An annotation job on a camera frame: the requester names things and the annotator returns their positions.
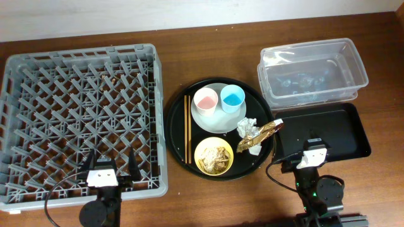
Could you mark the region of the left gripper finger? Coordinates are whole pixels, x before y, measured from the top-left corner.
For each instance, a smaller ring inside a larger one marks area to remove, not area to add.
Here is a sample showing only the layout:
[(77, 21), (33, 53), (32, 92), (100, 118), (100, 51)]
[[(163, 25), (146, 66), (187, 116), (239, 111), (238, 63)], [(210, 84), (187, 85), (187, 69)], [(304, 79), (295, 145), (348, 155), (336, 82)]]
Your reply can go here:
[(141, 180), (140, 169), (138, 168), (138, 164), (134, 155), (133, 147), (130, 147), (129, 152), (129, 161), (128, 161), (128, 170), (129, 176), (128, 179), (132, 182)]
[(85, 172), (88, 170), (91, 170), (94, 166), (94, 156), (95, 156), (95, 150), (91, 150), (89, 155), (87, 156), (86, 160), (79, 165), (79, 172)]

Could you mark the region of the gold foil wrapper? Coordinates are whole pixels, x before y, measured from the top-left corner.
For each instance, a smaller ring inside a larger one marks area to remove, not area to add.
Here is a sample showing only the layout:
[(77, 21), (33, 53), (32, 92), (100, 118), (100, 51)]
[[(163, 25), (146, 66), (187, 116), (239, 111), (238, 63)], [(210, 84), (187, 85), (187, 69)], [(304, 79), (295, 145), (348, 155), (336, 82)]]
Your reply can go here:
[(283, 127), (283, 120), (277, 119), (272, 122), (265, 124), (262, 127), (259, 127), (259, 135), (248, 139), (242, 139), (237, 145), (237, 153), (242, 153), (244, 150), (248, 150), (248, 148), (257, 145), (258, 143), (262, 143), (265, 139), (268, 139), (274, 133), (278, 132)]

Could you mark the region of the white napkin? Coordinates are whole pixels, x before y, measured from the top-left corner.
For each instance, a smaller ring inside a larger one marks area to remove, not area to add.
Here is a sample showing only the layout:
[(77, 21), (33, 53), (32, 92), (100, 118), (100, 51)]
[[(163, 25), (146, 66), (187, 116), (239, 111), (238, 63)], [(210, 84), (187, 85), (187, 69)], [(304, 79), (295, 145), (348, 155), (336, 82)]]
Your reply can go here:
[[(254, 138), (259, 135), (259, 127), (256, 127), (256, 119), (249, 119), (244, 117), (237, 123), (237, 132), (242, 139)], [(258, 156), (261, 152), (261, 143), (248, 148), (249, 153), (254, 156)]]

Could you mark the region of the yellow bowl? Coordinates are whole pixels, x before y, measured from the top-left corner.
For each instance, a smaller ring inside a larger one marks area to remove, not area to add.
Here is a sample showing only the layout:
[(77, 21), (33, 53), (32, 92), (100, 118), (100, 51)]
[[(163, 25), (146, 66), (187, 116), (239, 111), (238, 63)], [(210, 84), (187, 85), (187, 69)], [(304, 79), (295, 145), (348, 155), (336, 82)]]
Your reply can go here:
[[(229, 161), (228, 167), (226, 168), (226, 170), (224, 172), (214, 175), (214, 174), (209, 174), (209, 173), (205, 172), (202, 169), (201, 165), (198, 163), (198, 160), (200, 159), (202, 152), (206, 148), (215, 148), (215, 147), (224, 147), (230, 153), (230, 161)], [(233, 152), (230, 144), (227, 141), (225, 141), (224, 139), (219, 138), (219, 137), (209, 137), (209, 138), (202, 140), (197, 145), (197, 147), (194, 151), (194, 162), (195, 162), (196, 166), (198, 167), (198, 169), (200, 171), (202, 171), (204, 174), (212, 176), (212, 177), (217, 177), (217, 176), (223, 175), (224, 173), (226, 173), (227, 171), (230, 170), (230, 167), (232, 166), (232, 164), (234, 162), (234, 152)]]

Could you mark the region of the food scraps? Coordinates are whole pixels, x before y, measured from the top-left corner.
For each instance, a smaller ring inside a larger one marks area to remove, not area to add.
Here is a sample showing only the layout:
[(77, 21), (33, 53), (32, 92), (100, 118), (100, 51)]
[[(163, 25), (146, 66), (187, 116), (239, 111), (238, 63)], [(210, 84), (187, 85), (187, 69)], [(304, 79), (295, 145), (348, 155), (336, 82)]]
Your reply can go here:
[(209, 174), (219, 174), (226, 170), (230, 153), (224, 147), (206, 148), (198, 160), (202, 169)]

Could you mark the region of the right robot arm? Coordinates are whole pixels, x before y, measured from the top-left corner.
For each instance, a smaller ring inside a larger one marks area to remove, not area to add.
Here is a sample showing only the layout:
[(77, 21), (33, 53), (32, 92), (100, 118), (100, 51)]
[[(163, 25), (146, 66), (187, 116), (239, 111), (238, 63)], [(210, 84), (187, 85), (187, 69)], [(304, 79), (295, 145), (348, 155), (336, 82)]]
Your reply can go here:
[(368, 226), (367, 216), (341, 216), (345, 182), (332, 175), (320, 175), (330, 147), (321, 139), (308, 139), (303, 148), (282, 160), (282, 173), (292, 172), (295, 189), (304, 205), (304, 213), (287, 221), (287, 226)]

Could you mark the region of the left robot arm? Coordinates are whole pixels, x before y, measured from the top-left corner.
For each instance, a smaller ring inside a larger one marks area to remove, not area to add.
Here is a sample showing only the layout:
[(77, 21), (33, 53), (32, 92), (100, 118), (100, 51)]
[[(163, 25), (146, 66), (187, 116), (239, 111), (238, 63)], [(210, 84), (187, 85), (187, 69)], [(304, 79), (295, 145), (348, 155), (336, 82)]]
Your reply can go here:
[(141, 179), (133, 149), (129, 152), (128, 170), (128, 175), (118, 177), (116, 162), (112, 159), (99, 161), (96, 151), (92, 150), (80, 165), (78, 178), (97, 191), (97, 198), (81, 208), (79, 220), (82, 226), (120, 225), (122, 190)]

